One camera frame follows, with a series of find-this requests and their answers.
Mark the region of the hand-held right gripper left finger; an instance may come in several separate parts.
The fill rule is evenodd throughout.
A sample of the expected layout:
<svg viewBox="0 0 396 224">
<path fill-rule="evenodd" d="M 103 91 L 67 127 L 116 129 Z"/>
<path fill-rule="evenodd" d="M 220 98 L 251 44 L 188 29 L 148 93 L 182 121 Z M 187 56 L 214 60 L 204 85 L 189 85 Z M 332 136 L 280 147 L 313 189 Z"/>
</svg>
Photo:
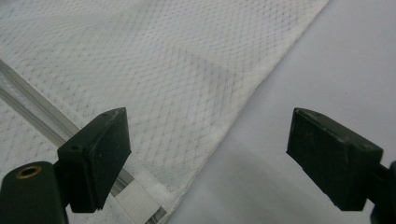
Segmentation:
<svg viewBox="0 0 396 224">
<path fill-rule="evenodd" d="M 130 154 L 126 109 L 97 116 L 58 149 L 54 167 L 63 204 L 75 213 L 102 209 Z"/>
</svg>

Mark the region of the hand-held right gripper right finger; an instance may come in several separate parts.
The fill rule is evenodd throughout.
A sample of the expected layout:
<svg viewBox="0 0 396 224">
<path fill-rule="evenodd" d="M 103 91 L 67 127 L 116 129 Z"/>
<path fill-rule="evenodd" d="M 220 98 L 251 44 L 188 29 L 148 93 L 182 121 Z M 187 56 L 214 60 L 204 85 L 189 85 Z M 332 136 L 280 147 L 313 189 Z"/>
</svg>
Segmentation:
<svg viewBox="0 0 396 224">
<path fill-rule="evenodd" d="M 335 120 L 294 109 L 287 154 L 340 210 L 360 211 L 367 201 L 393 209 L 383 149 Z"/>
</svg>

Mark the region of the white mesh fabric bag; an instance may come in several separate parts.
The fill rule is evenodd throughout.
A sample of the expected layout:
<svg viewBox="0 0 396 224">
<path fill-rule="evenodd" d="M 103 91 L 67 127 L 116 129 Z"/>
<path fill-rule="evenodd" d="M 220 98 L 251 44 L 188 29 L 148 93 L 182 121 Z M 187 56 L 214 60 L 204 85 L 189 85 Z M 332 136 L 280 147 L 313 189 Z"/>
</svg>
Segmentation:
<svg viewBox="0 0 396 224">
<path fill-rule="evenodd" d="M 77 224 L 165 224 L 251 94 L 329 0 L 0 0 L 0 183 L 97 115 L 132 153 Z"/>
</svg>

